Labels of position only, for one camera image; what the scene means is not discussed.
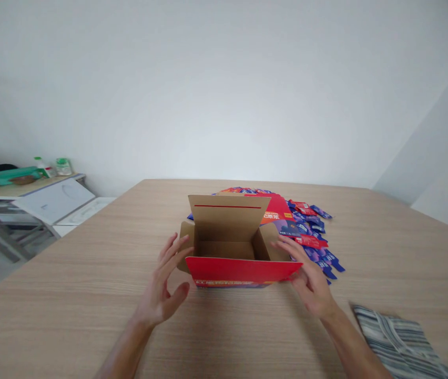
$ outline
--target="open cardboard box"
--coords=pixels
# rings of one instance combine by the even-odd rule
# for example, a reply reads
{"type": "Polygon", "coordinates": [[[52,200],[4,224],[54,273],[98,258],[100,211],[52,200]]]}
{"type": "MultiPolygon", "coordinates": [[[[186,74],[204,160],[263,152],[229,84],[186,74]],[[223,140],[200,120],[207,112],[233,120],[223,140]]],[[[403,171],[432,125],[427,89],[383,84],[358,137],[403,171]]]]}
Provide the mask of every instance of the open cardboard box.
{"type": "Polygon", "coordinates": [[[178,268],[199,287],[266,287],[301,267],[271,246],[275,225],[260,226],[269,197],[190,195],[194,224],[182,222],[180,236],[189,235],[182,250],[194,246],[178,268]]]}

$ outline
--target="person's left hand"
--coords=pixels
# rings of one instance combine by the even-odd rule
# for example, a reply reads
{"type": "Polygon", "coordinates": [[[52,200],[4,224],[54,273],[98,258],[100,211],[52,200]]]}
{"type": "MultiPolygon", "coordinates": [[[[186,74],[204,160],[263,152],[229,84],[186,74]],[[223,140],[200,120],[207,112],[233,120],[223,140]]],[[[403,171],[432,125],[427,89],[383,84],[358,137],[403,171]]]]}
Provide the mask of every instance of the person's left hand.
{"type": "Polygon", "coordinates": [[[190,247],[177,253],[189,236],[184,236],[175,242],[176,239],[177,233],[168,239],[159,253],[157,268],[135,311],[135,322],[142,323],[146,327],[154,327],[172,317],[189,293],[187,282],[180,284],[173,295],[170,295],[167,289],[171,272],[194,250],[190,247]]]}

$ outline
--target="table surface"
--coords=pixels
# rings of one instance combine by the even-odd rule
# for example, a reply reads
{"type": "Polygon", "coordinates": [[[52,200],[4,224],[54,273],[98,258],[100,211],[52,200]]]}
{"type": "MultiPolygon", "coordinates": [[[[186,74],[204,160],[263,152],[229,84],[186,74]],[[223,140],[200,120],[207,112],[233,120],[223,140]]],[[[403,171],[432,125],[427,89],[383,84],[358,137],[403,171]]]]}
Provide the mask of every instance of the table surface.
{"type": "MultiPolygon", "coordinates": [[[[418,321],[448,364],[447,225],[362,188],[146,180],[0,283],[0,377],[92,377],[189,213],[187,195],[238,185],[333,214],[329,246],[347,269],[331,285],[340,306],[349,316],[351,302],[418,321]]],[[[176,270],[169,288],[187,279],[176,270]]],[[[155,330],[140,366],[152,378],[343,376],[289,283],[193,287],[155,330]]]]}
{"type": "Polygon", "coordinates": [[[40,178],[33,183],[25,184],[25,185],[15,185],[10,184],[6,186],[0,186],[0,200],[17,200],[22,196],[26,196],[31,192],[35,192],[37,190],[41,190],[42,188],[48,187],[55,183],[61,182],[63,180],[67,180],[69,178],[72,179],[81,179],[85,177],[85,174],[73,174],[71,176],[56,176],[53,178],[40,178]]]}

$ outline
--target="striped cloth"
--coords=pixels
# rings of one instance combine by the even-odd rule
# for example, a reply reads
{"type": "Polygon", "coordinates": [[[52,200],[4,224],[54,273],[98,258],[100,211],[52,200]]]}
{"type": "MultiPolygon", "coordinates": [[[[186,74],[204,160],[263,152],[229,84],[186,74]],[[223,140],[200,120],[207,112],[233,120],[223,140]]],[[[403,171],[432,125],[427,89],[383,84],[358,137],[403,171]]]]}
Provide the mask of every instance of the striped cloth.
{"type": "Polygon", "coordinates": [[[414,321],[383,316],[362,306],[353,308],[371,350],[393,377],[448,378],[448,367],[414,321]]]}

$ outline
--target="plastic bottle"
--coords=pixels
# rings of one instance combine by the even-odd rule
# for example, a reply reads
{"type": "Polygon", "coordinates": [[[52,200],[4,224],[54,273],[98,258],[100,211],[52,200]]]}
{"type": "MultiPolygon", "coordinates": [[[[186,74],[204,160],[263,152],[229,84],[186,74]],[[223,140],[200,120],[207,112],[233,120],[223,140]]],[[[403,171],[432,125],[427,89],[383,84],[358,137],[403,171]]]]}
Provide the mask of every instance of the plastic bottle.
{"type": "Polygon", "coordinates": [[[36,166],[38,167],[38,172],[40,172],[41,175],[43,175],[46,178],[56,176],[54,169],[49,165],[45,164],[44,161],[42,161],[41,157],[35,157],[35,162],[36,166]]]}
{"type": "Polygon", "coordinates": [[[70,160],[68,158],[56,159],[56,171],[60,176],[72,175],[72,167],[70,166],[70,160]]]}

